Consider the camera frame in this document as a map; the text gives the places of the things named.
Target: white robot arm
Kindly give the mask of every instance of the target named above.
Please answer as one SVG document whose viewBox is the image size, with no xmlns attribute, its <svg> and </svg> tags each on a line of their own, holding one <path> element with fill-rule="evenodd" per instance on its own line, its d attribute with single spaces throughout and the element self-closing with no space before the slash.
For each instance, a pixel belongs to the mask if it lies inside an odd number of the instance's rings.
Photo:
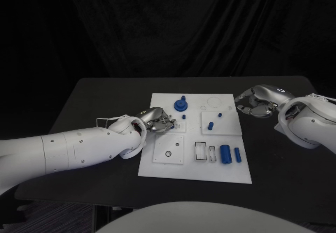
<svg viewBox="0 0 336 233">
<path fill-rule="evenodd" d="M 143 149 L 148 132 L 174 126 L 161 107 L 117 120 L 109 128 L 94 127 L 45 136 L 0 141 L 0 195 L 24 181 L 58 171 L 112 160 L 129 159 Z"/>
<path fill-rule="evenodd" d="M 329 102 L 336 99 L 316 94 L 296 98 L 290 92 L 266 84 L 249 89 L 236 102 L 246 97 L 250 97 L 253 108 L 240 105 L 244 113 L 266 118 L 279 111 L 276 130 L 305 148 L 314 149 L 322 144 L 336 153 L 336 105 Z"/>
</svg>

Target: table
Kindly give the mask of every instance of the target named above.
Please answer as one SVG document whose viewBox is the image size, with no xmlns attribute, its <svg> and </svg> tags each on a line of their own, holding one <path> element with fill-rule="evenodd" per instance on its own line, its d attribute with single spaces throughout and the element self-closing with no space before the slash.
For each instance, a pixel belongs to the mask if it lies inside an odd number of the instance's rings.
<svg viewBox="0 0 336 233">
<path fill-rule="evenodd" d="M 316 92 L 302 76 L 83 79 L 51 133 L 96 126 L 97 117 L 135 116 L 152 93 L 233 93 L 272 84 L 295 96 Z M 240 113 L 253 184 L 139 177 L 140 157 L 54 173 L 21 184 L 18 199 L 143 208 L 172 201 L 237 205 L 295 221 L 336 223 L 336 155 L 298 146 L 273 127 L 277 117 Z"/>
</svg>

